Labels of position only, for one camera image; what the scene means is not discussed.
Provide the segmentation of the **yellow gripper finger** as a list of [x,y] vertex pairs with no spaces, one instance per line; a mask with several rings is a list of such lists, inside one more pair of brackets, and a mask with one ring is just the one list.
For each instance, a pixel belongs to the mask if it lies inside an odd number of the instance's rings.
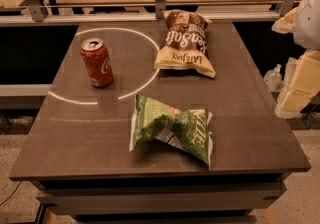
[[298,59],[289,58],[275,114],[291,119],[299,115],[320,92],[320,51],[306,50]]
[[286,13],[272,25],[271,30],[281,34],[292,33],[294,31],[294,19],[297,10],[298,8],[295,7]]

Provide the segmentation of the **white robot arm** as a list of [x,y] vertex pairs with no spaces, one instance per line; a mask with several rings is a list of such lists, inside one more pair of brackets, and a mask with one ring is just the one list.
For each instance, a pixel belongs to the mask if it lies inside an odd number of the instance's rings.
[[302,0],[272,30],[292,33],[294,43],[305,49],[298,59],[288,60],[275,107],[277,117],[291,119],[320,92],[320,0]]

